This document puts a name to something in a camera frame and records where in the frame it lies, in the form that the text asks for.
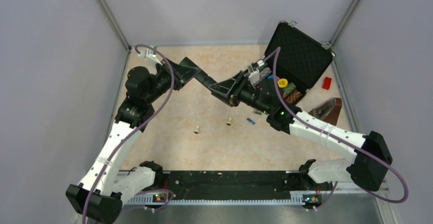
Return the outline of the green chip stack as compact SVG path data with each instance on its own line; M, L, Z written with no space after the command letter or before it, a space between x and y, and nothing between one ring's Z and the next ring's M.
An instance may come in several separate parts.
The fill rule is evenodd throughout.
M289 83L286 87L284 87L283 91L285 95L290 95L293 91L296 90L296 85L294 83Z

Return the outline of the cream chess pawn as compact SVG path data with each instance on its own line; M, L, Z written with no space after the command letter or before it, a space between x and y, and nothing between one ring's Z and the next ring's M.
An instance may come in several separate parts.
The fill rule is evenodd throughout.
M228 126L232 125L232 118L231 117L228 118L226 125L228 125Z
M196 128L195 128L195 130L194 130L194 133L195 133L195 134L199 134L199 133L200 133L200 126L199 126L199 125L196 125Z

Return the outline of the red toy brick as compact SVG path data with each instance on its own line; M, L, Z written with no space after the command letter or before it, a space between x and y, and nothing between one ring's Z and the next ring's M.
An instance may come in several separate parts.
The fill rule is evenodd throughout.
M332 78L331 77L325 77L323 80L322 88L325 90L329 90L331 87Z

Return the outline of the black remote control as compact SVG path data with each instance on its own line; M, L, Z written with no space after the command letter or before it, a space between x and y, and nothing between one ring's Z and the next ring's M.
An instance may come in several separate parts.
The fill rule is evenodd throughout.
M203 70L195 75L195 79L208 90L214 90L215 84L217 84L217 81Z

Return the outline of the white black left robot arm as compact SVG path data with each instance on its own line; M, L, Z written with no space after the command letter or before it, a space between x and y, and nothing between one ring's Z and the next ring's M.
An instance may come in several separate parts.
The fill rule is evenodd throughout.
M162 167L155 163L140 166L120 181L115 180L132 146L159 112L152 103L165 93L171 95L182 89L201 72L189 58L180 64L167 60L155 66L155 74L143 66L128 72L126 98L117 111L110 135L87 174L66 190L73 209L84 219L114 223L131 198L145 188L157 190L163 185Z

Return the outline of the black poker chip case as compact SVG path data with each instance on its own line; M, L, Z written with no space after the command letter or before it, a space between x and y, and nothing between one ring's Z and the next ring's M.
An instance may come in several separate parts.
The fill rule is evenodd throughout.
M296 105L332 63L334 53L286 21L277 25L264 56L269 56L278 47L281 50L277 59L276 76L295 84L300 95L293 98L292 102L288 97L284 100Z

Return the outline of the yellow big blind chip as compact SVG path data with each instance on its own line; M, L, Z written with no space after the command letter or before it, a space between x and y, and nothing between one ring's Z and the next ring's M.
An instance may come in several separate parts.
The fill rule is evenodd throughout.
M277 85L278 85L279 88L285 88L285 87L288 86L288 84L289 84L289 82L288 82L287 79L279 79L277 81Z

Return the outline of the orange black chip stack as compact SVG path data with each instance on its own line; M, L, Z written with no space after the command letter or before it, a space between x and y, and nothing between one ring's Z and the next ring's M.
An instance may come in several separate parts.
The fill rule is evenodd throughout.
M294 90L287 98L286 101L290 104L294 104L300 97L302 93L298 90Z

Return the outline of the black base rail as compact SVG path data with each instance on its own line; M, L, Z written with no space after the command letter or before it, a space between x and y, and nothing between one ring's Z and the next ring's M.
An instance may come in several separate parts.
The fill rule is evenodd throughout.
M317 184L307 174L293 170L272 171L163 171L153 186L155 193L132 197L127 205L162 206L161 189L174 193L169 205L298 205L318 206L329 193L364 194L353 183Z

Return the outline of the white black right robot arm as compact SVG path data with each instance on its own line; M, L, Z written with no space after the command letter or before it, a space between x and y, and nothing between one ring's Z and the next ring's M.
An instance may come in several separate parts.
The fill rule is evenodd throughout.
M380 133L351 132L315 118L293 104L282 102L279 99L282 89L276 89L273 80L264 79L258 87L253 87L242 71L225 81L212 81L207 88L231 107L244 103L262 111L275 130L309 139L342 156L339 160L308 160L301 167L305 172L299 175L303 188L314 189L319 183L341 181L376 192L382 185L388 168L359 151L363 149L392 164L392 156Z

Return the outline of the brown metronome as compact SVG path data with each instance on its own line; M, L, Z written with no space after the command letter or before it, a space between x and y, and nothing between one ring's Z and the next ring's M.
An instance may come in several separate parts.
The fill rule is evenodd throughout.
M309 111L309 114L324 122L336 126L342 109L342 99L332 97Z

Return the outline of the blue battery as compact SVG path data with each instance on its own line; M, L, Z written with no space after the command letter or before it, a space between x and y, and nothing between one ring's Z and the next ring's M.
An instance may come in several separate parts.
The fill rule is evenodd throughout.
M253 124L253 125L256 124L256 122L254 122L254 121L253 121L252 119L250 119L250 118L247 118L247 121L248 121L249 123Z

